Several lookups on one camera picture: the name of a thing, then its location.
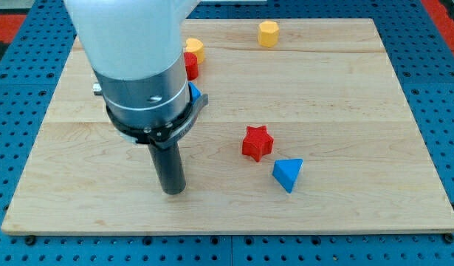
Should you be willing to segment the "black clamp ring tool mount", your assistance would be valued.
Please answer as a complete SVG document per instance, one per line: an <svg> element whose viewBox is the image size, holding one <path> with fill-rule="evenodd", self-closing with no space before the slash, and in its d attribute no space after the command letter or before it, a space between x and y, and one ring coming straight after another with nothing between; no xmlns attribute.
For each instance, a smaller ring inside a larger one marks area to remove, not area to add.
<svg viewBox="0 0 454 266"><path fill-rule="evenodd" d="M115 118L108 107L106 107L106 111L114 127L128 142L166 149L182 139L192 129L200 111L207 105L208 95L200 95L190 102L184 112L174 121L157 128L144 129L124 125Z"/></svg>

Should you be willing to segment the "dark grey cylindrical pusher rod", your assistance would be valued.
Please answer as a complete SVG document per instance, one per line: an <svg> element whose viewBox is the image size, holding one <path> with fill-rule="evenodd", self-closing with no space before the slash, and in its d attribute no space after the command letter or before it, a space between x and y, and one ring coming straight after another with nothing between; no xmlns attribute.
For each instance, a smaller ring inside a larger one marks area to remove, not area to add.
<svg viewBox="0 0 454 266"><path fill-rule="evenodd" d="M178 143L166 149L150 145L151 159L157 172L162 190L169 195L179 194L186 186Z"/></svg>

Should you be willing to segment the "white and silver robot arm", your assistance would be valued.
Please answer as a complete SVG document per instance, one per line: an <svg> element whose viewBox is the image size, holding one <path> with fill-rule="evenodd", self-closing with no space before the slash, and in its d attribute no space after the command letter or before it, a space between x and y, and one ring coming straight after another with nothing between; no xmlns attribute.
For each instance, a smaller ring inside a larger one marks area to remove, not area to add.
<svg viewBox="0 0 454 266"><path fill-rule="evenodd" d="M179 140L208 104L188 81L182 22L198 0L65 0L114 127L148 147L162 190L186 181Z"/></svg>

